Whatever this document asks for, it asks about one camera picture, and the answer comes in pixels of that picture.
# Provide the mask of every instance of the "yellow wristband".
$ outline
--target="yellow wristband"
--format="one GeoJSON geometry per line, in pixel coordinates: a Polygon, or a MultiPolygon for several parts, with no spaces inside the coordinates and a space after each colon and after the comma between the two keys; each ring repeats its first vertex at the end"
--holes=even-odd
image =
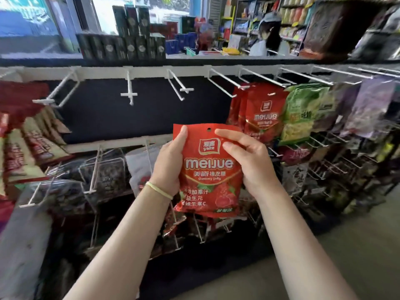
{"type": "Polygon", "coordinates": [[[163,195],[164,197],[167,197],[169,200],[173,199],[173,196],[167,194],[165,191],[159,189],[157,186],[155,186],[153,183],[151,182],[146,182],[146,185],[150,186],[153,190],[155,190],[156,192],[158,192],[159,194],[163,195]]]}

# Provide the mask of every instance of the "gray cap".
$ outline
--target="gray cap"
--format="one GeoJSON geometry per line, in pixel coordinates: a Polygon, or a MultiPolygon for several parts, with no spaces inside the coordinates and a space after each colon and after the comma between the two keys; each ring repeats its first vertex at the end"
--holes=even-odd
{"type": "Polygon", "coordinates": [[[261,23],[263,22],[282,22],[282,18],[276,11],[272,11],[265,14],[264,18],[261,19],[258,27],[260,27],[261,23]]]}

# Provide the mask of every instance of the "forearm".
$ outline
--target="forearm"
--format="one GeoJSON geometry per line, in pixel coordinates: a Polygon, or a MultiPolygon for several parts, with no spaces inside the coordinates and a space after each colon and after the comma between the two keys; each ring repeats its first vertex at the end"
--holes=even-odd
{"type": "Polygon", "coordinates": [[[64,299],[135,299],[168,206],[146,186],[64,299]]]}
{"type": "Polygon", "coordinates": [[[284,189],[257,199],[289,298],[357,299],[284,189]]]}

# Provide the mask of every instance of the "floor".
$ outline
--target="floor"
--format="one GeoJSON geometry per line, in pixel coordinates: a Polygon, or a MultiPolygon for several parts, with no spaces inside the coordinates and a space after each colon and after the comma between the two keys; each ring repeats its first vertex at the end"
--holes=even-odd
{"type": "MultiPolygon", "coordinates": [[[[400,299],[400,191],[363,216],[319,237],[361,300],[400,299]]],[[[275,257],[266,258],[174,300],[286,300],[275,257]]]]}

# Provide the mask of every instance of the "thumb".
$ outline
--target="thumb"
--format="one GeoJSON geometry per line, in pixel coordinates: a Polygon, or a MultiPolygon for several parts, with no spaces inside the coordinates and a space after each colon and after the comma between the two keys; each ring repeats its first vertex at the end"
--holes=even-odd
{"type": "Polygon", "coordinates": [[[245,151],[240,146],[237,146],[231,142],[224,142],[223,148],[228,154],[236,159],[241,165],[243,165],[245,159],[248,157],[249,153],[245,151]]]}
{"type": "Polygon", "coordinates": [[[170,144],[170,149],[182,152],[183,146],[185,145],[186,138],[188,136],[187,131],[188,131],[187,126],[183,125],[180,129],[179,134],[176,136],[176,138],[170,144]]]}

